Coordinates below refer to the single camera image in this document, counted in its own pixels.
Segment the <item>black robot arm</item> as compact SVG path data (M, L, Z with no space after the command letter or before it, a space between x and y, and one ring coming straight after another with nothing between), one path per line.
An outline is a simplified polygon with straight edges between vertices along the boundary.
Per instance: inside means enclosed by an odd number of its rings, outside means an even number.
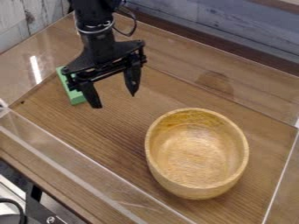
M61 69L67 89L79 91L94 109L103 107L94 83L123 73L126 87L135 95L142 81L142 67L147 62L146 42L118 42L114 13L123 11L136 21L135 14L122 6L122 0L69 0L75 28L83 43L79 57Z

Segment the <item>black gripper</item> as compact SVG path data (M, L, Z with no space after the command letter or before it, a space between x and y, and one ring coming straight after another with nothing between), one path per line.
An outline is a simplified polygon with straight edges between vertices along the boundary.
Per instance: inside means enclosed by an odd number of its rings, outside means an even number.
M90 81L104 77L106 74L123 72L127 90L135 95L142 80L142 66L146 63L146 42L140 39L116 42L111 29L106 31L79 29L79 35L83 51L63 68L61 73L67 78L68 89L80 89L90 106L100 109L99 93Z

